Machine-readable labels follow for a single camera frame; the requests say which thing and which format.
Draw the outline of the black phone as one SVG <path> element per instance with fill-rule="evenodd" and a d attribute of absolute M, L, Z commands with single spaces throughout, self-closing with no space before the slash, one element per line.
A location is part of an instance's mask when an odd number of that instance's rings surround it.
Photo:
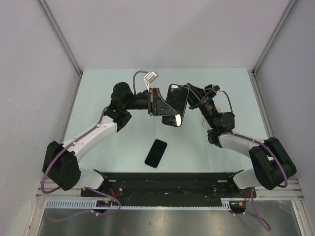
<path fill-rule="evenodd" d="M 167 143 L 156 139 L 144 161 L 144 163 L 152 168 L 157 168 L 164 152 L 167 148 Z"/>

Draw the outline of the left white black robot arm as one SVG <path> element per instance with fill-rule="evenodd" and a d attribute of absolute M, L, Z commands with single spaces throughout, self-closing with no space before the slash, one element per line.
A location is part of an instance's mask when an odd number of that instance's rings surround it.
<path fill-rule="evenodd" d="M 131 119 L 130 110 L 147 110 L 150 116 L 155 117 L 177 115 L 177 111 L 166 103 L 158 88 L 133 94 L 127 83 L 117 83 L 110 104 L 102 110 L 94 125 L 68 141 L 53 141 L 48 145 L 42 168 L 44 176 L 41 191 L 51 193 L 44 188 L 45 180 L 49 178 L 57 185 L 57 189 L 67 191 L 80 186 L 91 188 L 97 196 L 106 195 L 109 185 L 105 182 L 105 176 L 97 170 L 81 169 L 79 162 L 101 141 L 127 125 Z"/>

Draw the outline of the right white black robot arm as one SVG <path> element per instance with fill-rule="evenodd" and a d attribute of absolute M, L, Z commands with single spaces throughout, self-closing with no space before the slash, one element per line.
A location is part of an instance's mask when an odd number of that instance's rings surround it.
<path fill-rule="evenodd" d="M 213 100 L 218 92 L 223 92 L 220 86 L 198 88 L 190 83 L 186 86 L 189 89 L 189 109 L 199 109 L 203 115 L 202 126 L 207 129 L 209 143 L 233 150 L 251 160 L 251 169 L 231 176 L 232 182 L 227 185 L 228 194 L 239 197 L 246 188 L 258 186 L 268 190 L 286 188 L 297 169 L 281 142 L 275 137 L 255 139 L 235 132 L 233 111 L 220 112 Z"/>

